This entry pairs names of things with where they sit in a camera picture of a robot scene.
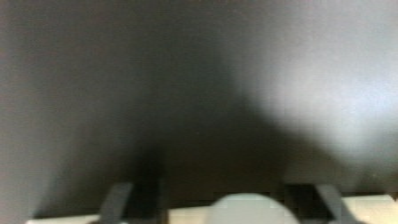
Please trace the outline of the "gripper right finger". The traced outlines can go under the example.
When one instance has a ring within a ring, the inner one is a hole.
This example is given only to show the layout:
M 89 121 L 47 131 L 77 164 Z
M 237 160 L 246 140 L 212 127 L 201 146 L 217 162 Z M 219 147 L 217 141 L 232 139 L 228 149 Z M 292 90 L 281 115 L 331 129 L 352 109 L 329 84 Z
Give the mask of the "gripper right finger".
M 288 184 L 285 196 L 301 224 L 363 224 L 333 185 Z

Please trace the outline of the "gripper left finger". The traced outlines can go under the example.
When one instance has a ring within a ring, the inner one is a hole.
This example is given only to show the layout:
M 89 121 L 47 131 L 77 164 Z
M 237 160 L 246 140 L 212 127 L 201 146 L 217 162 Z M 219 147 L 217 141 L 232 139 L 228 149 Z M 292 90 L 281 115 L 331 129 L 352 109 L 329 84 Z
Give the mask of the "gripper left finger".
M 157 181 L 118 183 L 100 208 L 100 224 L 164 224 L 162 185 Z

